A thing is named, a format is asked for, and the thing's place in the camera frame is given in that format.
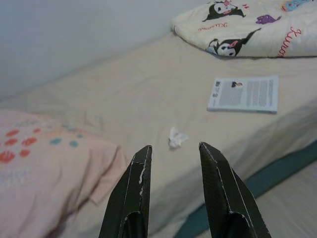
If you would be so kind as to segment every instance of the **pillow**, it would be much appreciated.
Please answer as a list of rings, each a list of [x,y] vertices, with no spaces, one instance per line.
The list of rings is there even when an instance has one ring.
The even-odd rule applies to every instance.
[[[127,166],[121,148],[43,116],[0,110],[0,237],[42,238]]]

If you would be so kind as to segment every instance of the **bed sheet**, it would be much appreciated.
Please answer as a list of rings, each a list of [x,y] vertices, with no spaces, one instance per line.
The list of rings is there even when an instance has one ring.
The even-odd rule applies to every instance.
[[[245,179],[317,139],[317,59],[218,59],[172,33],[0,103],[50,115],[122,145],[132,158],[153,145],[150,233],[204,202],[198,143],[221,150]],[[216,77],[280,77],[276,115],[207,112]],[[189,135],[170,151],[172,126]],[[90,230],[105,207],[95,208]],[[68,237],[83,237],[74,228]]]

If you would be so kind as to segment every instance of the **cartoon print pillowcase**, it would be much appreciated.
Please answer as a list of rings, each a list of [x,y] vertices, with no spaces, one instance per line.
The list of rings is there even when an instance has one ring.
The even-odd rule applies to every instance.
[[[216,0],[181,14],[172,29],[209,53],[228,57],[317,56],[312,0]]]

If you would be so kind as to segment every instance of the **crumpled tissue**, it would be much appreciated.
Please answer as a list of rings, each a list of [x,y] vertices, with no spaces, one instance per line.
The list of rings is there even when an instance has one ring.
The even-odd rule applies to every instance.
[[[169,138],[168,138],[168,145],[170,149],[177,149],[181,146],[181,144],[188,140],[188,135],[181,134],[175,127],[170,129]]]

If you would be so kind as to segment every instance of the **printed page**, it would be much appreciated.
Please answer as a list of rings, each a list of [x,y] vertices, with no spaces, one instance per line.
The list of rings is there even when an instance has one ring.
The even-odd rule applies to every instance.
[[[278,76],[216,78],[208,111],[277,113]]]

